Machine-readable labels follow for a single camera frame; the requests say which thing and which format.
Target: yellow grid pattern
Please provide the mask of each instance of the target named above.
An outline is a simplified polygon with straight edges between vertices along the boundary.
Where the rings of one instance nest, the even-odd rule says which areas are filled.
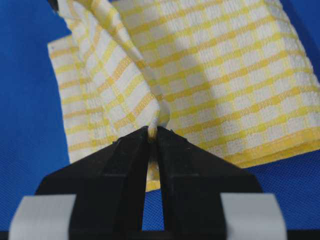
[[[320,147],[319,84],[278,0],[65,1],[72,37],[49,56],[72,162],[166,123],[240,167]]]

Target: blue surface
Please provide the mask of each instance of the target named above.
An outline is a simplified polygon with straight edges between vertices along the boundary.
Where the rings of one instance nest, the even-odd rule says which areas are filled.
[[[320,78],[319,0],[282,0]],[[68,164],[47,43],[69,33],[45,0],[0,0],[0,230],[24,195]],[[289,229],[320,229],[320,151],[249,168],[275,193]],[[147,194],[143,228],[163,229],[160,191]]]

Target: cloth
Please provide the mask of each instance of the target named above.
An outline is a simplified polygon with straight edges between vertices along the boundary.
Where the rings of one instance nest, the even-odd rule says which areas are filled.
[[[319,148],[319,83],[279,1],[60,0],[59,14],[71,162],[145,125],[240,167]]]
[[[320,76],[318,0],[281,0]],[[0,1],[0,230],[23,196],[70,164],[57,80],[47,44],[70,34],[47,1]],[[249,168],[275,193],[289,229],[320,229],[320,151]],[[163,230],[160,191],[146,193],[143,229]]]

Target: white pad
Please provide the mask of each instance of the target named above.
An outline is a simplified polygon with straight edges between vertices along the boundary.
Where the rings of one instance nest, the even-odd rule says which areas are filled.
[[[10,225],[9,240],[68,240],[76,195],[25,196]]]
[[[221,193],[227,240],[286,240],[286,225],[273,194]]]

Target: dish towel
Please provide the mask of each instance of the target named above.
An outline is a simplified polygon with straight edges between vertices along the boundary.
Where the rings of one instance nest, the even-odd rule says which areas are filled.
[[[146,125],[243,168],[320,148],[319,83],[278,0],[58,5],[72,34],[48,51],[71,163]]]

